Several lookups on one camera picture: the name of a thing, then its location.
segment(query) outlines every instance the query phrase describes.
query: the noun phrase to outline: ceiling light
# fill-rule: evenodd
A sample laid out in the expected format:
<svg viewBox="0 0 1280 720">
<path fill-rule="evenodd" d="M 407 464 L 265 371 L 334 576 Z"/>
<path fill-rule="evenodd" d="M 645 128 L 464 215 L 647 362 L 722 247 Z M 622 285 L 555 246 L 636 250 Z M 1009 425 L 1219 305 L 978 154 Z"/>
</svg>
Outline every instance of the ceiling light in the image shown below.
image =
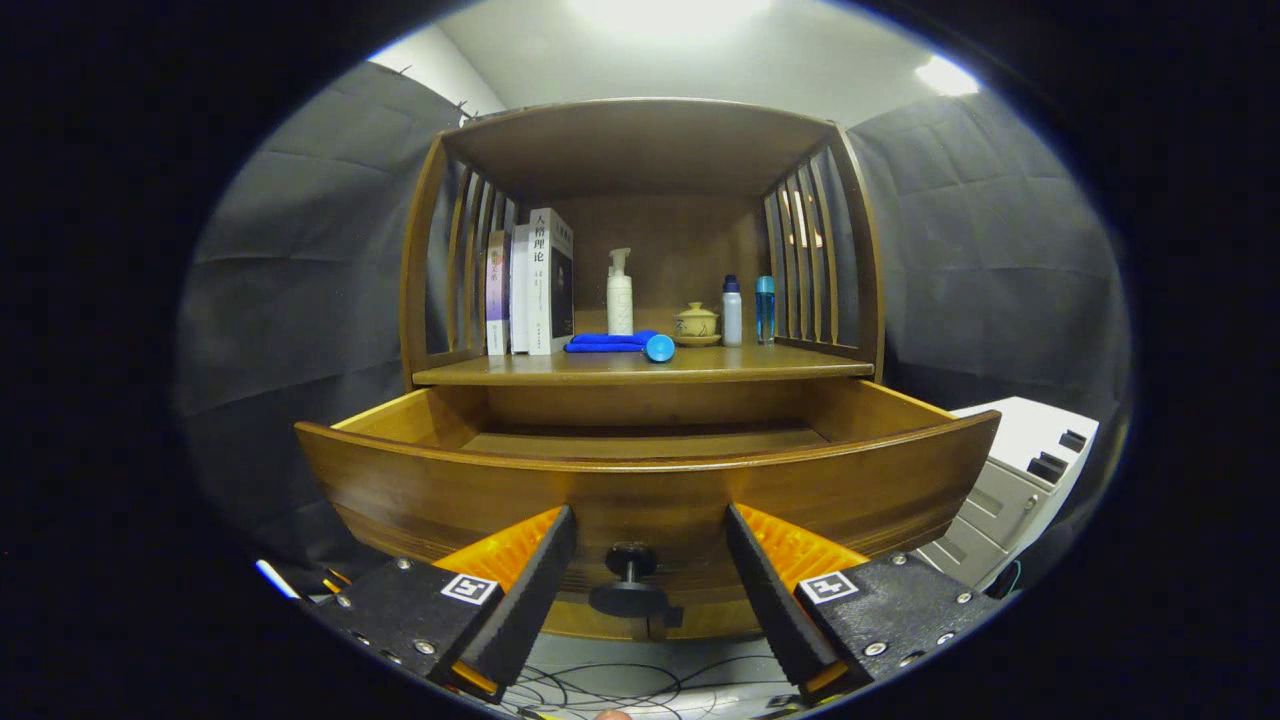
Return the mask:
<svg viewBox="0 0 1280 720">
<path fill-rule="evenodd" d="M 969 95 L 978 92 L 978 81 L 973 79 L 973 76 L 961 70 L 955 63 L 938 55 L 915 68 L 915 74 L 942 95 Z"/>
<path fill-rule="evenodd" d="M 598 29 L 631 37 L 705 38 L 768 6 L 769 0 L 568 0 Z"/>
</svg>

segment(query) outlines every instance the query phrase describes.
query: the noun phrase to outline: blue cloth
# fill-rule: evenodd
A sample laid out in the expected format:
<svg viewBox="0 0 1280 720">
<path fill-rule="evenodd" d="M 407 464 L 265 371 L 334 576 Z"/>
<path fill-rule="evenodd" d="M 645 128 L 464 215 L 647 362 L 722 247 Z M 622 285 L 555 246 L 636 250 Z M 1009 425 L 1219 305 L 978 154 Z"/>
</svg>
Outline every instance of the blue cloth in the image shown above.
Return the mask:
<svg viewBox="0 0 1280 720">
<path fill-rule="evenodd" d="M 655 336 L 654 331 L 640 331 L 635 334 L 582 333 L 573 336 L 564 346 L 564 352 L 640 352 L 644 343 Z"/>
</svg>

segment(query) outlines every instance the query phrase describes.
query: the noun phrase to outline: small bottle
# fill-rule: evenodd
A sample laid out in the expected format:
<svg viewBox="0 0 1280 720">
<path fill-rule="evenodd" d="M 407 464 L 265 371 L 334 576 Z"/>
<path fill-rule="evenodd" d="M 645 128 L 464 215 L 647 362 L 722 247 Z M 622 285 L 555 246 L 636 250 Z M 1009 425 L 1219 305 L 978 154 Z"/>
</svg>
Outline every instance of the small bottle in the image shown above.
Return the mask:
<svg viewBox="0 0 1280 720">
<path fill-rule="evenodd" d="M 737 277 L 724 275 L 724 347 L 742 347 L 742 293 Z"/>
<path fill-rule="evenodd" d="M 760 345 L 773 345 L 773 275 L 755 281 L 755 337 Z"/>
<path fill-rule="evenodd" d="M 613 266 L 609 268 L 609 277 L 604 291 L 605 315 L 609 323 L 609 334 L 631 334 L 631 278 L 626 275 L 627 255 L 630 247 L 618 247 L 609 251 Z"/>
</svg>

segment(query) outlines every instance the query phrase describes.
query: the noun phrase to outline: white pump bottle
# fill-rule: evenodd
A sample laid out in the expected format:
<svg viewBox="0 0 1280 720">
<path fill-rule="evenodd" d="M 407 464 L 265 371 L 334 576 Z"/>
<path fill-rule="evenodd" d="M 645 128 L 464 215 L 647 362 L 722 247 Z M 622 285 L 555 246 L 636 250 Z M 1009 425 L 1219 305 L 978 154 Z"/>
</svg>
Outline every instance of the white pump bottle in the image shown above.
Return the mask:
<svg viewBox="0 0 1280 720">
<path fill-rule="evenodd" d="M 613 266 L 609 268 L 609 281 L 605 286 L 604 306 L 609 318 L 609 334 L 632 334 L 631 328 L 631 278 L 626 275 L 625 265 L 630 247 L 609 251 Z"/>
</svg>

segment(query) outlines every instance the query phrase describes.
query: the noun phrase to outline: white book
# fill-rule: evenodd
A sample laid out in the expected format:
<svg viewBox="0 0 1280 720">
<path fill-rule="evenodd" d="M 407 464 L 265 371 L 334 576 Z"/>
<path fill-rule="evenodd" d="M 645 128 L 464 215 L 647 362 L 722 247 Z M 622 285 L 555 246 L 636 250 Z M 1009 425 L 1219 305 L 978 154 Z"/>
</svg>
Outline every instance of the white book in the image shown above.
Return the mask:
<svg viewBox="0 0 1280 720">
<path fill-rule="evenodd" d="M 529 224 L 529 354 L 550 355 L 573 337 L 573 231 L 550 208 Z"/>
<path fill-rule="evenodd" d="M 489 250 L 484 264 L 484 320 L 485 346 L 489 355 L 507 354 L 507 301 L 511 297 L 511 234 L 507 231 L 489 233 Z"/>
<path fill-rule="evenodd" d="M 511 351 L 529 352 L 529 225 L 511 233 Z"/>
</svg>

